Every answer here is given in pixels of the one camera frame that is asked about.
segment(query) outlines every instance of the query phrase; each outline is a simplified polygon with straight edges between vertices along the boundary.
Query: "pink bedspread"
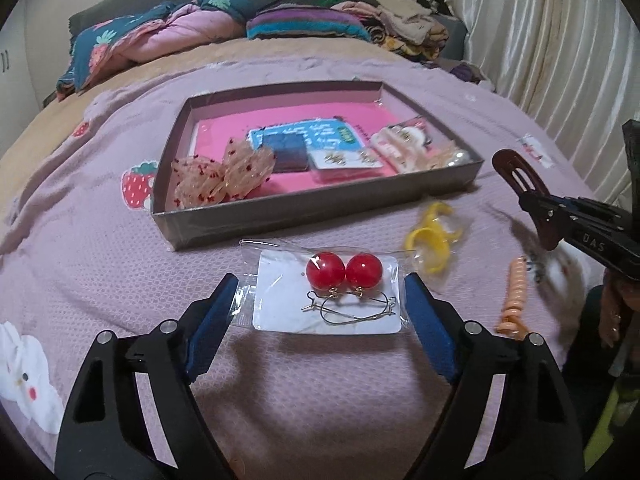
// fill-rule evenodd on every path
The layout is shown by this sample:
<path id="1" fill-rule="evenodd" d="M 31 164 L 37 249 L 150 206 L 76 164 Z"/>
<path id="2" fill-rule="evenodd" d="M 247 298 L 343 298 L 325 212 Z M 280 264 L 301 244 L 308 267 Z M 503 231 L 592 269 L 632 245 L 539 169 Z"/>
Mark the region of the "pink bedspread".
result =
<path id="1" fill-rule="evenodd" d="M 532 134 L 556 160 L 549 170 L 536 167 L 552 192 L 590 195 L 545 133 L 512 103 L 402 60 L 224 62 L 107 91 L 85 111 L 86 130 L 69 137 L 33 176 L 0 242 L 0 344 L 5 345 L 0 356 L 10 369 L 8 377 L 0 374 L 0 385 L 19 382 L 22 373 L 37 382 L 23 381 L 8 392 L 0 388 L 0 396 L 46 463 L 54 457 L 60 410 L 98 332 L 146 333 L 208 296 L 226 272 L 243 271 L 236 240 L 173 253 L 149 213 L 123 197 L 128 179 L 153 168 L 160 157 L 185 99 L 238 86 L 354 76 L 384 80 L 405 92 L 487 161 L 504 147 L 524 153 L 517 139 Z M 145 183 L 153 184 L 152 174 Z M 492 327 L 510 261 L 537 251 L 531 222 L 490 162 L 482 167 L 475 190 L 451 201 L 473 216 L 474 224 L 439 296 L 464 319 Z M 396 250 L 419 209 L 409 204 L 277 236 L 308 247 Z M 548 277 L 530 288 L 524 318 L 562 363 L 577 328 L 581 295 L 597 283 L 600 271 L 570 251 L 555 254 L 554 260 L 548 254 L 540 258 Z M 567 290 L 552 277 L 558 274 L 557 261 L 560 274 L 566 274 L 565 265 L 570 270 L 567 279 L 574 283 Z M 22 348 L 31 349 L 30 360 L 15 357 Z M 403 478 L 412 464 L 449 387 L 435 375 L 413 334 L 294 336 L 231 327 L 193 391 L 223 452 L 241 457 L 248 479 L 390 480 Z M 148 401 L 148 393 L 143 399 Z M 498 399 L 490 403 L 472 462 L 482 457 Z M 150 434 L 160 458 L 171 462 L 153 417 Z"/>
<path id="2" fill-rule="evenodd" d="M 162 56 L 214 41 L 245 35 L 244 26 L 222 10 L 203 10 L 187 4 L 160 25 L 151 22 L 121 41 L 109 59 L 91 76 L 92 84 L 128 68 L 132 63 L 148 63 Z"/>

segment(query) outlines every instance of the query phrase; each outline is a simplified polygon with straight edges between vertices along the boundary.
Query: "mattress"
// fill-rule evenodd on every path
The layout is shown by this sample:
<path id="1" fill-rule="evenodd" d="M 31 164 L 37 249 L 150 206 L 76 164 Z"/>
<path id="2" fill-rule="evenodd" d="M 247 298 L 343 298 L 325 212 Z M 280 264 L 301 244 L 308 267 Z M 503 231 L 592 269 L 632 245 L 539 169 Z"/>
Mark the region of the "mattress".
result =
<path id="1" fill-rule="evenodd" d="M 171 252 L 149 214 L 127 207 L 124 174 L 158 160 L 175 115 L 194 94 L 353 77 L 398 88 L 486 160 L 501 148 L 525 155 L 518 139 L 531 134 L 555 161 L 540 170 L 552 192 L 590 195 L 544 131 L 512 103 L 357 40 L 236 40 L 200 47 L 52 104 L 0 162 L 7 184 L 0 199 L 9 222 L 0 242 L 0 336 L 29 349 L 40 371 L 36 387 L 44 393 L 36 395 L 43 400 L 39 406 L 28 384 L 20 392 L 0 390 L 0 399 L 47 465 L 54 460 L 56 420 L 98 332 L 146 333 L 208 296 L 226 272 L 244 270 L 235 240 Z M 76 130 L 84 121 L 87 128 Z M 564 362 L 584 295 L 602 270 L 565 246 L 543 253 L 513 191 L 490 164 L 481 168 L 474 190 L 449 200 L 474 222 L 437 296 L 463 319 L 492 327 L 510 261 L 530 254 L 538 272 L 524 320 Z M 264 236 L 307 247 L 388 252 L 401 248 L 420 208 L 408 204 Z M 148 407 L 148 387 L 141 389 L 156 453 L 171 463 Z M 409 469 L 449 386 L 412 332 L 353 338 L 233 326 L 193 392 L 222 451 L 244 463 L 248 479 L 388 480 Z M 482 459 L 499 397 L 496 386 L 470 463 Z"/>

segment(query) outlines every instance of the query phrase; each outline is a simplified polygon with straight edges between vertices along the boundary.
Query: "strawberry patch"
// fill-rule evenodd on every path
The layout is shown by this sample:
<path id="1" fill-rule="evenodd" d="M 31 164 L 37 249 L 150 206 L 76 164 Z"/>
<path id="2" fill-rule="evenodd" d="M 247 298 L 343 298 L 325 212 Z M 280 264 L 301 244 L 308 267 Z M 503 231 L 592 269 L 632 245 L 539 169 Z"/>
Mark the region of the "strawberry patch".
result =
<path id="1" fill-rule="evenodd" d="M 122 175 L 122 197 L 130 209 L 151 209 L 157 162 L 143 162 Z"/>
<path id="2" fill-rule="evenodd" d="M 87 129 L 89 128 L 89 123 L 85 121 L 84 123 L 78 124 L 78 127 L 71 134 L 72 137 L 82 137 Z"/>

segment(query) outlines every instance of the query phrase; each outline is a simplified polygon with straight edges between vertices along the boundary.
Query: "yellow hair tie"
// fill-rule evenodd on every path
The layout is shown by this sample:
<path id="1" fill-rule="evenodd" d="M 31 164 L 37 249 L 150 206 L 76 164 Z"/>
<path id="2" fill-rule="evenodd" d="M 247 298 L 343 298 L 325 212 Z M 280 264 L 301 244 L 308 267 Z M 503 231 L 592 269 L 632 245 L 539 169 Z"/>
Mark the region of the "yellow hair tie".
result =
<path id="1" fill-rule="evenodd" d="M 447 240 L 458 240 L 462 237 L 462 229 L 449 232 L 441 224 L 439 218 L 443 215 L 449 216 L 453 214 L 453 208 L 445 202 L 434 202 L 429 206 L 427 212 L 422 217 L 422 225 L 433 227 L 442 231 L 442 236 Z"/>
<path id="2" fill-rule="evenodd" d="M 449 262 L 451 250 L 449 241 L 444 236 L 445 232 L 437 222 L 433 222 L 433 225 L 429 227 L 420 227 L 411 231 L 404 240 L 404 249 L 406 251 L 415 250 L 417 241 L 427 245 L 430 249 L 430 258 L 423 263 L 425 272 L 429 274 L 441 272 Z"/>

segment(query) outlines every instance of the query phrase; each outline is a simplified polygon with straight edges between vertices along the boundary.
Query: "screw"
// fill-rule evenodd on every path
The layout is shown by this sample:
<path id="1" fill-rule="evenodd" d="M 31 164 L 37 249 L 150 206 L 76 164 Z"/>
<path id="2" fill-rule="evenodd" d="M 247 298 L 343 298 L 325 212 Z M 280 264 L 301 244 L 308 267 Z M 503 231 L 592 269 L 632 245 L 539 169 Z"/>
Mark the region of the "screw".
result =
<path id="1" fill-rule="evenodd" d="M 111 341 L 111 332 L 108 330 L 103 330 L 98 334 L 98 337 L 95 338 L 95 340 L 101 345 L 104 345 L 105 343 Z"/>
<path id="2" fill-rule="evenodd" d="M 542 346 L 545 343 L 545 338 L 543 338 L 540 334 L 534 332 L 529 334 L 529 342 L 535 346 Z"/>
<path id="3" fill-rule="evenodd" d="M 160 332 L 170 334 L 171 332 L 175 332 L 176 328 L 178 328 L 178 322 L 173 319 L 167 319 L 160 325 Z"/>
<path id="4" fill-rule="evenodd" d="M 467 321 L 465 323 L 465 330 L 471 335 L 478 335 L 482 332 L 482 326 L 475 321 Z"/>

